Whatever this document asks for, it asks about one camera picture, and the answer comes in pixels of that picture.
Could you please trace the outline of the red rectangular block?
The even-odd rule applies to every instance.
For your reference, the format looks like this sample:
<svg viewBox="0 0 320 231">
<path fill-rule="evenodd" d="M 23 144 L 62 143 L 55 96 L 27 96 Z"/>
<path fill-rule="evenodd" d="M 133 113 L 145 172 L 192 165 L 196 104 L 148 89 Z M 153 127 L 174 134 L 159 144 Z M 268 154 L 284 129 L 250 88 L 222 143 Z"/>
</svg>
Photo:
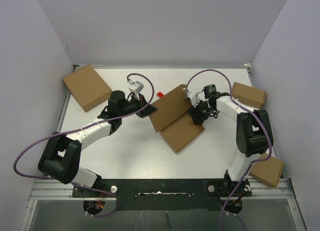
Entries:
<svg viewBox="0 0 320 231">
<path fill-rule="evenodd" d="M 156 95 L 157 95 L 158 98 L 161 98 L 161 97 L 164 96 L 164 94 L 162 92 L 158 92 Z"/>
</svg>

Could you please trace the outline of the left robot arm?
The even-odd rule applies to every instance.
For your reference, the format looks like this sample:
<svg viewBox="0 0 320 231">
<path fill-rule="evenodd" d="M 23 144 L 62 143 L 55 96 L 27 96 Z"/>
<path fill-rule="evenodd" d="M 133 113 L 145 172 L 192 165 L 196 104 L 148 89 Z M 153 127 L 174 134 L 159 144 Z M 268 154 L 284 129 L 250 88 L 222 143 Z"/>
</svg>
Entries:
<svg viewBox="0 0 320 231">
<path fill-rule="evenodd" d="M 63 184 L 83 186 L 89 196 L 95 197 L 102 190 L 99 182 L 101 177 L 80 167 L 81 152 L 101 138 L 115 133 L 122 125 L 121 116 L 136 114 L 145 118 L 156 111 L 157 108 L 148 104 L 140 93 L 131 92 L 128 100 L 123 91 L 113 91 L 108 105 L 89 124 L 89 128 L 81 128 L 71 134 L 57 132 L 57 136 L 48 139 L 38 163 L 38 170 Z"/>
</svg>

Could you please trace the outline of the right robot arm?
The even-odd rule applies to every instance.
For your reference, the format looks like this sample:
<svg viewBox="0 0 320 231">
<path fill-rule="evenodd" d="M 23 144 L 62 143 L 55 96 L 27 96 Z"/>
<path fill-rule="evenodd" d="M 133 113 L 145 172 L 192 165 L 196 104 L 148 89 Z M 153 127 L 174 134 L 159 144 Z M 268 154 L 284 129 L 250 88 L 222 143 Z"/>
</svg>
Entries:
<svg viewBox="0 0 320 231">
<path fill-rule="evenodd" d="M 229 179 L 222 183 L 223 191 L 232 196 L 241 188 L 253 161 L 273 146 L 273 135 L 268 112 L 246 106 L 234 100 L 229 93 L 219 92 L 214 84 L 205 86 L 204 98 L 186 90 L 184 99 L 190 101 L 188 113 L 195 125 L 202 125 L 208 118 L 217 118 L 222 113 L 236 124 L 235 142 L 239 150 L 232 165 L 226 171 Z"/>
</svg>

